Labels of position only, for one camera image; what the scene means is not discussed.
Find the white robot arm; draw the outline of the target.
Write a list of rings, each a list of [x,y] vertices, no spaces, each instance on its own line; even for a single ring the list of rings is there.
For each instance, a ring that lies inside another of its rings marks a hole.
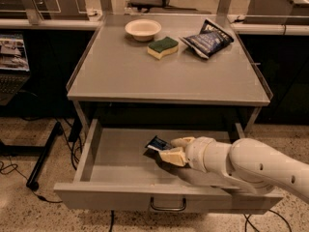
[[[263,142],[241,138],[234,143],[223,143],[202,136],[177,138],[171,145],[170,149],[159,152],[166,162],[215,173],[256,195],[279,187],[309,203],[309,165]]]

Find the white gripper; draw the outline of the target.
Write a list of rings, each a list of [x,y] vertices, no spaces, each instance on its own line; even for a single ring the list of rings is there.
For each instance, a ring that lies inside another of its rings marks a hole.
[[[206,172],[204,165],[204,153],[207,147],[214,142],[209,137],[182,137],[171,141],[174,147],[170,150],[160,151],[160,158],[168,163],[183,167],[187,163],[192,169]]]

